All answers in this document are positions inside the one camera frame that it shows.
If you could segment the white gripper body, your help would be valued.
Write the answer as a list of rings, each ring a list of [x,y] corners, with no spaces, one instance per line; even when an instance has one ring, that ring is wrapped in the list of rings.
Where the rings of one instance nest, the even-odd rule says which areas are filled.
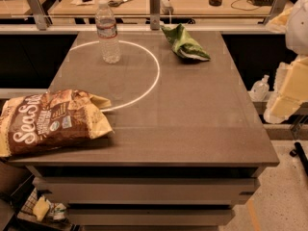
[[[290,64],[286,64],[283,62],[279,64],[278,68],[276,69],[273,85],[273,90],[275,93],[278,93],[281,96],[286,96],[288,98],[291,97],[288,93],[282,90],[282,88],[289,81],[292,70],[293,68]]]

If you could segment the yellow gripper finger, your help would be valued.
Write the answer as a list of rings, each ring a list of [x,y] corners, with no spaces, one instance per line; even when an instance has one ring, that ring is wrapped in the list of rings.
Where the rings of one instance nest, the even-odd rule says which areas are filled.
[[[274,116],[287,117],[293,115],[301,106],[301,102],[288,96],[274,95],[271,99],[270,112]]]
[[[291,62],[279,92],[298,101],[308,100],[308,57],[299,56]]]

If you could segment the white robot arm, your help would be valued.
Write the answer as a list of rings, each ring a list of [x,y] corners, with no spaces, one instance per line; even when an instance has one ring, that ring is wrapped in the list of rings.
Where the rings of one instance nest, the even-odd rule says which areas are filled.
[[[277,68],[274,92],[264,112],[266,122],[281,123],[308,101],[308,0],[297,0],[267,28],[284,29],[287,48],[297,53],[294,61]]]

